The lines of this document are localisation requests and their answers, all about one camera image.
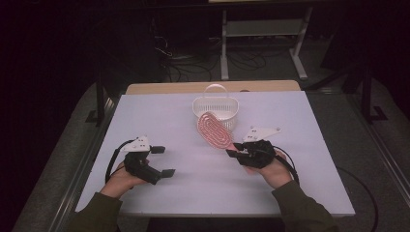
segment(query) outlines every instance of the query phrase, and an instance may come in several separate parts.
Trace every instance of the pink spiral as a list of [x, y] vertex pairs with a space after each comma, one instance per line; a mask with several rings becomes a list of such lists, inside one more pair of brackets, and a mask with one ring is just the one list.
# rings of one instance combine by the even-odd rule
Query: pink spiral
[[197, 128], [202, 137], [215, 148], [226, 149], [232, 144], [230, 130], [211, 112], [206, 112], [199, 117]]

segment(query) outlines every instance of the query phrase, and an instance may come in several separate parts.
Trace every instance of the table leg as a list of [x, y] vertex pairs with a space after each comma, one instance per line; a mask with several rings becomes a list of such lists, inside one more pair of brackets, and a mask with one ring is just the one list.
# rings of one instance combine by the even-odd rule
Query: table leg
[[301, 59], [299, 58], [299, 51], [302, 47], [302, 42], [304, 41], [306, 31], [308, 29], [308, 21], [310, 19], [310, 15], [312, 12], [312, 7], [307, 8], [307, 12], [305, 13], [304, 22], [302, 23], [301, 30], [299, 31], [298, 39], [296, 41], [295, 47], [290, 48], [290, 56], [292, 57], [293, 64], [295, 64], [296, 71], [298, 72], [299, 78], [307, 79], [308, 75], [305, 72], [304, 66], [302, 65]]
[[228, 61], [226, 59], [226, 11], [223, 11], [222, 16], [222, 54], [220, 56], [220, 78], [228, 80]]

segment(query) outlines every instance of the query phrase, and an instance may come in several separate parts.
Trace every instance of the right hand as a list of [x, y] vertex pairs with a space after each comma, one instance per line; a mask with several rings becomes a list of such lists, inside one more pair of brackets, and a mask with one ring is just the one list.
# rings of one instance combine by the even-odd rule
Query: right hand
[[[277, 151], [277, 155], [286, 160], [286, 156], [281, 151]], [[261, 174], [266, 183], [274, 189], [278, 189], [286, 183], [292, 181], [292, 176], [290, 175], [289, 170], [287, 170], [287, 168], [276, 159], [261, 169], [254, 167], [247, 168]]]
[[130, 174], [126, 170], [124, 163], [121, 162], [118, 165], [115, 173], [111, 175], [111, 178], [109, 178], [108, 182], [102, 188], [100, 193], [106, 196], [119, 199], [129, 189], [132, 189], [134, 186], [142, 185], [145, 183], [147, 182]]

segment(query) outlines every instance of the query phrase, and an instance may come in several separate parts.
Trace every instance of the white basket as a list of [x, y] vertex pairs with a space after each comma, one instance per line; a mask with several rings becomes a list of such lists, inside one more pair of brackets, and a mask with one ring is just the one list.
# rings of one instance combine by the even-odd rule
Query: white basket
[[[205, 94], [211, 88], [223, 89], [226, 93], [226, 97], [206, 97]], [[192, 110], [196, 117], [199, 118], [206, 112], [212, 112], [230, 131], [235, 128], [238, 109], [238, 101], [230, 98], [226, 88], [219, 84], [211, 84], [206, 87], [202, 97], [196, 98], [192, 103]]]

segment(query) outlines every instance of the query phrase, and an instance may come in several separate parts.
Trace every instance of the forearm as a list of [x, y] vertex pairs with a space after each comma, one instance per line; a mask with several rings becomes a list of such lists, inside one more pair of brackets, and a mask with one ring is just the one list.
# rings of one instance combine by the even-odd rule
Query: forearm
[[70, 222], [69, 232], [113, 232], [122, 201], [96, 192], [88, 205]]
[[277, 200], [287, 231], [338, 231], [329, 212], [291, 181], [272, 192]]

